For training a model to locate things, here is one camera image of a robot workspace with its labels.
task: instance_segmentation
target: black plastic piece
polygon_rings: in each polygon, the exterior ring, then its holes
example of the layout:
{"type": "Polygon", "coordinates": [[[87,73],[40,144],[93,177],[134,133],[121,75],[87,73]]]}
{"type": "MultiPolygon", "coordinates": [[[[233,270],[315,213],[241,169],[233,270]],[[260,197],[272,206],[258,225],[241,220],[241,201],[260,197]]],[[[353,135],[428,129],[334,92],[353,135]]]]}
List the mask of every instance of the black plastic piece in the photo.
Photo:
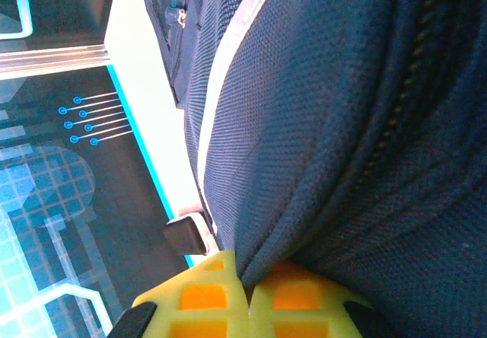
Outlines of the black plastic piece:
{"type": "Polygon", "coordinates": [[[396,336],[389,324],[368,306],[355,301],[347,301],[343,307],[363,338],[394,338],[396,336]]]}
{"type": "Polygon", "coordinates": [[[176,254],[206,254],[207,252],[198,227],[190,217],[167,223],[163,235],[176,254]]]}
{"type": "Polygon", "coordinates": [[[142,338],[158,305],[144,302],[125,311],[107,338],[142,338]]]}

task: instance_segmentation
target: zipper pull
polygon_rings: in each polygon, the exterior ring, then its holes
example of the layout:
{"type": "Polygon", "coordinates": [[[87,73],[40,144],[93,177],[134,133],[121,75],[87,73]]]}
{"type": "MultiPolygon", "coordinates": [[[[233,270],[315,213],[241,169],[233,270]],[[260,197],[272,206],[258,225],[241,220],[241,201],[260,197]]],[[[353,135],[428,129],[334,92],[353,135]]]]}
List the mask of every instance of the zipper pull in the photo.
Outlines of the zipper pull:
{"type": "Polygon", "coordinates": [[[186,26],[186,16],[187,13],[184,9],[178,11],[177,23],[183,26],[183,28],[186,26]]]}

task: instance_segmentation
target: yellow plastic object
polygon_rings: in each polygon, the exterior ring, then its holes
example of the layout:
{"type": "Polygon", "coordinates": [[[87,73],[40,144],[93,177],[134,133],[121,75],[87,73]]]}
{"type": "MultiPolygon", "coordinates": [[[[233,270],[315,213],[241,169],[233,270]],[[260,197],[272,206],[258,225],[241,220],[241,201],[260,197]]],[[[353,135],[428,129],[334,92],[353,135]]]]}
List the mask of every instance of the yellow plastic object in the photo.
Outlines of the yellow plastic object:
{"type": "Polygon", "coordinates": [[[348,289],[290,263],[275,268],[250,302],[233,251],[139,296],[158,307],[143,338],[360,338],[343,303],[370,306],[348,289]]]}

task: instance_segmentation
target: zipper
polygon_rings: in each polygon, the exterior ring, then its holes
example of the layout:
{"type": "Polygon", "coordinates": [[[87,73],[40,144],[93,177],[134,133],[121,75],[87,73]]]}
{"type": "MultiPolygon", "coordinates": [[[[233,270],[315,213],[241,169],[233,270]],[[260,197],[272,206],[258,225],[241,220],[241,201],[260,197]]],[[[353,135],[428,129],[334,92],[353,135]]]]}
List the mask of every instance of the zipper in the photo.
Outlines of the zipper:
{"type": "Polygon", "coordinates": [[[187,9],[189,5],[189,0],[184,0],[184,8],[181,8],[179,10],[177,22],[181,26],[180,29],[177,31],[177,38],[176,42],[174,44],[174,50],[176,52],[176,59],[174,60],[174,67],[173,67],[173,73],[170,77],[170,85],[171,87],[174,87],[174,84],[176,82],[176,77],[177,73],[180,70],[181,66],[181,40],[183,39],[183,32],[184,32],[184,27],[186,26],[186,16],[187,16],[187,9]]]}
{"type": "Polygon", "coordinates": [[[432,85],[441,79],[442,58],[455,31],[452,27],[459,0],[422,0],[406,72],[400,90],[390,111],[372,155],[356,180],[346,199],[353,196],[360,186],[377,170],[396,148],[411,120],[419,122],[425,111],[437,100],[432,85]]]}

